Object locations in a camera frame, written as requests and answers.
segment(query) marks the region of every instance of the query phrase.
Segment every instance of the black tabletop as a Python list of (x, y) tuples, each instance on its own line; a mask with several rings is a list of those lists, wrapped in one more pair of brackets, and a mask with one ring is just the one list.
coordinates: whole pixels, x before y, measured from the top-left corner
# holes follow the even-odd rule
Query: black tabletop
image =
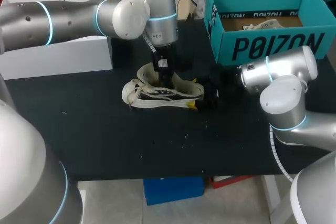
[[(178, 25), (179, 53), (193, 59), (194, 78), (214, 63), (202, 20)], [(77, 180), (279, 174), (268, 122), (257, 96), (215, 111), (132, 109), (123, 86), (151, 59), (143, 39), (113, 40), (113, 70), (6, 81), (19, 113), (42, 134)], [(307, 109), (336, 113), (336, 77), (328, 59), (309, 83)], [(326, 154), (276, 143), (289, 173)]]

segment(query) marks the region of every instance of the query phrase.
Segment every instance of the white sneaker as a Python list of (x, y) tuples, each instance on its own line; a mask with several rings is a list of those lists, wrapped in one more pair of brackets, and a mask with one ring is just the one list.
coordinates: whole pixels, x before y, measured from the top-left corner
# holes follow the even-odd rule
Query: white sneaker
[(188, 108), (190, 102), (202, 98), (204, 88), (199, 83), (182, 80), (176, 73), (172, 77), (175, 89), (159, 87), (159, 74), (153, 64), (141, 67), (136, 73), (138, 79), (128, 82), (122, 90), (122, 100), (137, 108), (175, 106)]

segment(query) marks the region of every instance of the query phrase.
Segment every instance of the floor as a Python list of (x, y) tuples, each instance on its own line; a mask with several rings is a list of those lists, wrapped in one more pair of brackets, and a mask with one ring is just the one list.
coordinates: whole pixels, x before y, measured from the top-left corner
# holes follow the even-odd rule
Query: floor
[(206, 187), (202, 197), (147, 206), (141, 179), (80, 182), (86, 191), (83, 224), (269, 224), (259, 177), (219, 189)]

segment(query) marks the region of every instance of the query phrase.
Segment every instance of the shoelace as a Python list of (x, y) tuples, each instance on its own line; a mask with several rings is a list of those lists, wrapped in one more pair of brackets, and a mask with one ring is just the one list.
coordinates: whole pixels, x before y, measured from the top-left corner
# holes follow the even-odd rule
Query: shoelace
[(130, 99), (129, 99), (129, 96), (132, 94), (132, 92), (129, 93), (128, 96), (127, 96), (127, 104), (130, 107), (130, 109), (132, 109), (131, 106), (132, 106), (133, 102), (135, 102), (135, 100), (139, 97), (143, 87), (146, 85), (145, 83), (143, 83), (139, 79), (133, 79), (132, 82), (134, 83), (134, 85), (138, 85), (138, 89), (135, 92), (135, 99), (133, 101), (130, 101)]

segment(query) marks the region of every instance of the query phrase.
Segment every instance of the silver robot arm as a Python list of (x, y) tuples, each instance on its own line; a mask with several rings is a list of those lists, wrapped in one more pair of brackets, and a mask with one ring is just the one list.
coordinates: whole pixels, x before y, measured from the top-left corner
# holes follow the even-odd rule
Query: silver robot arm
[(317, 73), (313, 52), (302, 46), (242, 65), (237, 77), (249, 93), (257, 93), (281, 76), (292, 74), (309, 82), (316, 79)]
[(149, 14), (145, 0), (8, 4), (0, 7), (0, 52), (92, 35), (135, 39)]
[(173, 44), (177, 40), (175, 0), (8, 4), (0, 7), (0, 54), (92, 35), (135, 39), (144, 30), (151, 46)]
[(260, 104), (278, 140), (336, 150), (336, 114), (306, 110), (305, 85), (294, 76), (274, 80), (260, 95)]

